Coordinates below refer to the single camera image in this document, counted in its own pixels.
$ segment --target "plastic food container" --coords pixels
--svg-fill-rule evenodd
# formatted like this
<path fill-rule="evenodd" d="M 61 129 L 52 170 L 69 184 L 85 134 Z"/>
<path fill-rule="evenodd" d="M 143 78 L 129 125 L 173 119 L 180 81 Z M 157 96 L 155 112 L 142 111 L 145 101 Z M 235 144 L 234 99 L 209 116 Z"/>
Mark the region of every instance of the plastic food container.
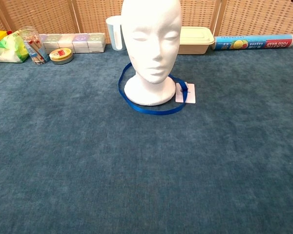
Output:
<path fill-rule="evenodd" d="M 203 55 L 214 43 L 214 36 L 206 27 L 181 27 L 180 55 Z"/>
<path fill-rule="evenodd" d="M 50 53 L 50 59 L 57 65 L 66 64 L 73 59 L 73 53 L 69 48 L 56 49 Z"/>

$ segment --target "blue ribbon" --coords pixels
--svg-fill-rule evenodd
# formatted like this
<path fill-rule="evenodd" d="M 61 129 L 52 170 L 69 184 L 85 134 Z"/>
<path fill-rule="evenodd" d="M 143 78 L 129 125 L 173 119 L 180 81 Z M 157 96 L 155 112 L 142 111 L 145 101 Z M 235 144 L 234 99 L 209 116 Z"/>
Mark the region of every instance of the blue ribbon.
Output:
<path fill-rule="evenodd" d="M 172 76 L 171 74 L 169 74 L 168 76 L 170 78 L 173 79 L 173 81 L 177 82 L 180 84 L 181 88 L 182 88 L 182 96 L 183 96 L 183 103 L 174 108 L 174 109 L 171 109 L 171 110 L 166 110 L 166 111 L 154 111 L 154 110 L 147 110 L 147 109 L 143 109 L 137 105 L 135 105 L 132 101 L 130 101 L 127 96 L 123 93 L 123 91 L 121 90 L 121 82 L 124 78 L 124 74 L 125 72 L 128 70 L 129 67 L 131 67 L 132 64 L 131 62 L 123 69 L 123 73 L 121 75 L 121 77 L 119 78 L 118 80 L 118 91 L 119 93 L 123 96 L 123 98 L 126 100 L 126 102 L 129 104 L 129 106 L 131 106 L 134 110 L 138 111 L 138 112 L 141 112 L 141 113 L 144 113 L 144 114 L 149 114 L 149 115 L 157 115 L 157 116 L 164 116 L 164 115 L 170 115 L 170 114 L 174 114 L 178 111 L 180 111 L 186 104 L 186 100 L 187 100 L 187 95 L 188 95 L 188 87 L 187 85 L 185 84 L 185 82 L 179 78 L 176 78 L 174 76 Z"/>

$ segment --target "container lid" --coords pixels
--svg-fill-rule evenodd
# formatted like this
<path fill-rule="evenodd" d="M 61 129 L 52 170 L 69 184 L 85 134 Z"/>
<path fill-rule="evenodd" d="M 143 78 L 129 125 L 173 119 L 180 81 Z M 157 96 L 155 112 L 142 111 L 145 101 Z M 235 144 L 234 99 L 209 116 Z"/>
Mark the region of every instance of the container lid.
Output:
<path fill-rule="evenodd" d="M 69 48 L 60 48 L 52 51 L 50 53 L 50 58 L 52 61 L 63 61 L 69 59 L 72 56 L 72 50 Z"/>
<path fill-rule="evenodd" d="M 214 36 L 206 27 L 181 27 L 181 45 L 211 45 L 214 43 Z"/>

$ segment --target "mannequin eye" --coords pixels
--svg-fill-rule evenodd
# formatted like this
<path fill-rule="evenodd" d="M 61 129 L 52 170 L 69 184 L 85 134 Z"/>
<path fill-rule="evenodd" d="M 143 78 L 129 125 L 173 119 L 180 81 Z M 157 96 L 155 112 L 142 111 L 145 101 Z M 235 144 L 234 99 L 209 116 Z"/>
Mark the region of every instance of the mannequin eye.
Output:
<path fill-rule="evenodd" d="M 179 33 L 178 33 L 178 32 L 176 32 L 176 31 L 171 31 L 171 32 L 166 33 L 166 35 L 165 35 L 165 39 L 166 39 L 166 40 L 174 40 L 174 39 L 176 39 L 178 36 L 179 36 Z"/>
<path fill-rule="evenodd" d="M 144 32 L 134 32 L 132 38 L 138 41 L 145 41 L 147 40 L 147 34 Z"/>

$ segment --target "jar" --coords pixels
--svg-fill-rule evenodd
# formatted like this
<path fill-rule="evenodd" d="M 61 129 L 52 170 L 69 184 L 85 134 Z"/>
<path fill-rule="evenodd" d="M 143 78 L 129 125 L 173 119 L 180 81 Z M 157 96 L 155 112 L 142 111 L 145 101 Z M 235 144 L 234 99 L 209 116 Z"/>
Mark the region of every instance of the jar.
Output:
<path fill-rule="evenodd" d="M 19 30 L 19 33 L 24 41 L 29 56 L 35 64 L 44 64 L 50 60 L 41 42 L 42 40 L 39 33 L 33 26 L 23 27 Z"/>

